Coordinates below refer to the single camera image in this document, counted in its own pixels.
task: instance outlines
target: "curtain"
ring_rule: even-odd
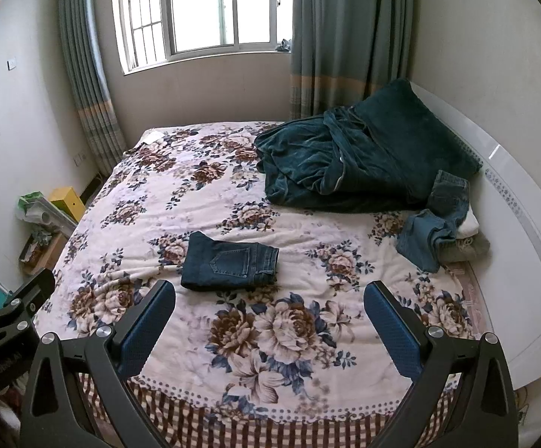
[[[127,147],[102,69],[93,1],[59,0],[59,28],[81,125],[99,170],[108,176]]]
[[[293,0],[291,117],[368,97],[404,77],[413,0]]]

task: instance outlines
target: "window sill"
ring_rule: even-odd
[[[144,70],[149,70],[156,67],[162,67],[163,65],[177,64],[178,62],[193,61],[193,60],[198,60],[198,59],[209,59],[211,57],[221,57],[225,55],[239,55],[243,53],[291,53],[291,52],[282,52],[280,50],[237,50],[235,52],[218,52],[218,53],[210,53],[207,55],[192,55],[192,56],[185,56],[183,58],[173,59],[171,61],[158,62],[156,64],[146,65],[144,67],[137,67],[135,69],[132,69],[130,71],[123,73],[123,75],[129,76],[130,74],[136,74]]]

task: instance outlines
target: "dark blue jeans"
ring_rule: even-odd
[[[426,207],[403,224],[397,252],[422,271],[439,270],[437,253],[442,243],[455,242],[458,226],[468,213],[470,185],[464,178],[439,170]]]
[[[212,240],[192,232],[182,286],[197,292],[254,289],[275,279],[279,249],[258,242]]]

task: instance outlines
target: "window frame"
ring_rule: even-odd
[[[120,46],[122,40],[125,65],[122,62],[123,71],[125,74],[131,74],[140,70],[158,67],[159,65],[168,64],[170,62],[183,61],[186,59],[223,55],[229,53],[247,53],[247,52],[276,52],[278,45],[276,40],[276,9],[277,0],[269,0],[269,36],[268,42],[256,42],[256,43],[239,43],[238,38],[238,8],[237,0],[232,0],[233,9],[233,31],[234,31],[234,43],[233,44],[221,44],[212,47],[203,47],[201,49],[181,50],[177,52],[174,49],[174,35],[175,31],[173,23],[173,4],[172,0],[161,0],[161,23],[163,31],[163,42],[165,45],[165,60],[155,62],[153,64],[139,66],[137,59],[132,56],[132,49],[134,49],[134,40],[132,37],[133,29],[130,28],[131,23],[128,18],[128,13],[131,11],[129,8],[129,0],[117,0],[118,9],[113,12],[114,16],[118,16],[119,22],[116,24],[118,46]]]

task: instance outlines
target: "silver bolt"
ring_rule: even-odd
[[[55,334],[53,332],[48,332],[42,335],[42,343],[50,344],[53,343],[55,340]]]
[[[499,338],[497,338],[497,336],[494,333],[488,332],[485,335],[485,340],[488,343],[496,344],[499,341]]]
[[[105,338],[111,335],[111,332],[113,329],[109,327],[108,325],[103,325],[102,327],[99,327],[96,329],[96,337]]]
[[[431,325],[430,327],[428,327],[428,334],[435,339],[439,339],[443,335],[445,335],[445,332],[443,331],[441,327],[436,327],[434,325]]]

